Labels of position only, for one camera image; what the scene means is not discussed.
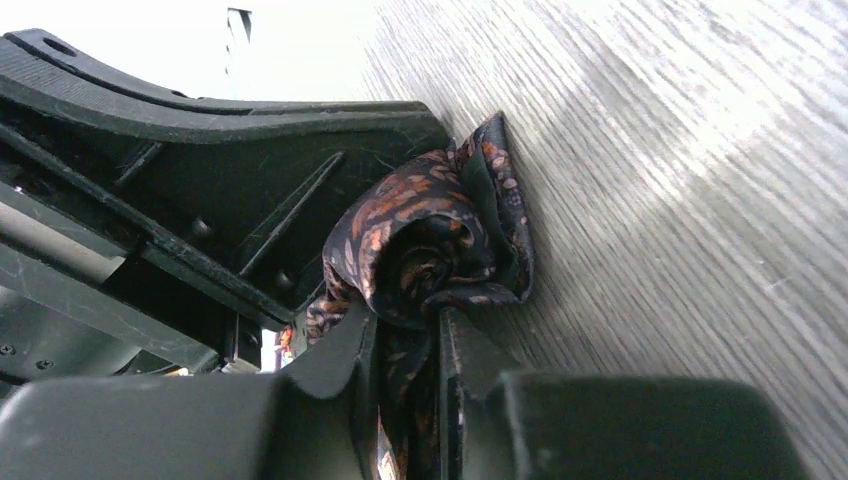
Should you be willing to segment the brown paisley tie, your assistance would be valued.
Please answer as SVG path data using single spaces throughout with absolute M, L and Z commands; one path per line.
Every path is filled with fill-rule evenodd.
M 533 285 L 534 244 L 503 113 L 370 188 L 328 235 L 322 263 L 325 290 L 306 311 L 308 343 L 354 303 L 369 307 L 379 321 L 384 444 L 400 478 L 434 478 L 441 309 L 522 303 Z

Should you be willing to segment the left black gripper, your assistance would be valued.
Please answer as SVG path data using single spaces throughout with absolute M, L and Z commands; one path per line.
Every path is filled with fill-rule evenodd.
M 289 145 L 3 120 L 2 383 L 256 366 L 299 303 Z

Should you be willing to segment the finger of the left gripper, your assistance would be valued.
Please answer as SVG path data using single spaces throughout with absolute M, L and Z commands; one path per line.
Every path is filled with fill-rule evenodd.
M 101 205 L 120 245 L 250 318 L 291 318 L 364 191 L 448 138 L 420 102 L 192 99 L 38 29 L 1 39 L 1 136 Z

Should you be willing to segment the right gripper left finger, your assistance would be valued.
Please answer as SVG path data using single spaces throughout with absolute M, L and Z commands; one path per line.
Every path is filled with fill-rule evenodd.
M 276 373 L 74 377 L 1 409 L 5 479 L 373 479 L 374 314 Z

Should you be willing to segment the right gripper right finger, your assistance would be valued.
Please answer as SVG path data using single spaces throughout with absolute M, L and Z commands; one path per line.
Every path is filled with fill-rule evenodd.
M 781 415 L 739 382 L 520 366 L 440 314 L 445 479 L 805 479 Z

